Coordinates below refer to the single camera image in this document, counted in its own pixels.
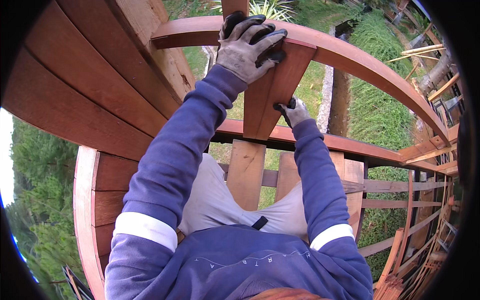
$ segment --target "sleeve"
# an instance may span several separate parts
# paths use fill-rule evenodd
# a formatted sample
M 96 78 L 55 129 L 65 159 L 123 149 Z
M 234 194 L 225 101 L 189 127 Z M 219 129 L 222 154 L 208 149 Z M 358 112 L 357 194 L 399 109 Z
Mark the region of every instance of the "sleeve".
M 105 271 L 107 299 L 133 299 L 162 272 L 177 247 L 175 229 L 193 181 L 226 109 L 245 82 L 215 65 L 153 139 L 117 217 Z
M 347 196 L 323 135 L 313 119 L 297 124 L 293 134 L 310 248 L 328 257 L 324 263 L 330 262 L 327 270 L 342 290 L 371 296 L 372 274 L 348 224 Z

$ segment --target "gray work glove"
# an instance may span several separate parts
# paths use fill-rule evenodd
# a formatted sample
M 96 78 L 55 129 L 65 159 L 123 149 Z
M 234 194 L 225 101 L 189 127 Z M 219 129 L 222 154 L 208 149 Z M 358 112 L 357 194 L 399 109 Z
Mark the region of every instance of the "gray work glove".
M 275 25 L 262 24 L 262 14 L 246 17 L 234 12 L 225 18 L 220 29 L 216 63 L 251 84 L 285 57 L 284 51 L 270 51 L 287 36 L 287 31 L 275 31 Z
M 297 96 L 293 95 L 292 99 L 288 103 L 288 105 L 285 104 L 278 104 L 281 108 L 277 108 L 274 106 L 274 108 L 283 115 L 285 118 L 285 122 L 290 126 L 290 128 L 293 129 L 295 125 L 299 124 L 300 122 L 311 119 L 310 114 L 307 111 L 307 107 L 305 106 L 305 103 L 303 103 L 302 100 L 298 99 Z

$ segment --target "white stripe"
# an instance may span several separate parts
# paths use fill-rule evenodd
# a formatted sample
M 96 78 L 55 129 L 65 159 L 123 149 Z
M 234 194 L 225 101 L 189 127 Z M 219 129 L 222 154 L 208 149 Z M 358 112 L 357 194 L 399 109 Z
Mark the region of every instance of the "white stripe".
M 325 229 L 319 235 L 317 235 L 310 244 L 310 248 L 318 251 L 328 242 L 343 237 L 351 237 L 353 240 L 355 240 L 355 237 L 353 236 L 352 226 L 350 226 L 349 224 L 333 225 L 330 228 Z
M 113 236 L 119 233 L 152 240 L 172 252 L 175 252 L 178 244 L 177 233 L 172 227 L 151 216 L 136 212 L 121 213 L 117 217 Z

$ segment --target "black strap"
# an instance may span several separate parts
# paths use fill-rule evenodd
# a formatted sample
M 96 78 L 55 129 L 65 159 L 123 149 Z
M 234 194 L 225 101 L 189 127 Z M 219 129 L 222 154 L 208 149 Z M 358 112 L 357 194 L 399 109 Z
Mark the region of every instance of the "black strap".
M 267 224 L 267 222 L 268 219 L 264 216 L 261 216 L 260 219 L 258 219 L 258 221 L 256 221 L 255 224 L 252 225 L 252 228 L 260 230 L 263 226 L 265 226 L 265 224 Z

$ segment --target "spiky plant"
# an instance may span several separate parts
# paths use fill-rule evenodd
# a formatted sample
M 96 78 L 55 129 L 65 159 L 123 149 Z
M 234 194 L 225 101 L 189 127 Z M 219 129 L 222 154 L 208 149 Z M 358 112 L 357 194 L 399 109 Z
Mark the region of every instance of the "spiky plant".
M 219 5 L 212 6 L 210 9 L 218 9 L 222 12 L 222 1 L 221 0 L 212 0 L 212 2 L 219 3 Z M 278 21 L 287 21 L 290 22 L 292 19 L 291 14 L 295 14 L 291 7 L 286 6 L 285 4 L 293 2 L 292 0 L 264 0 L 263 2 L 256 2 L 250 0 L 250 11 L 249 15 L 264 14 L 267 19 L 278 20 Z

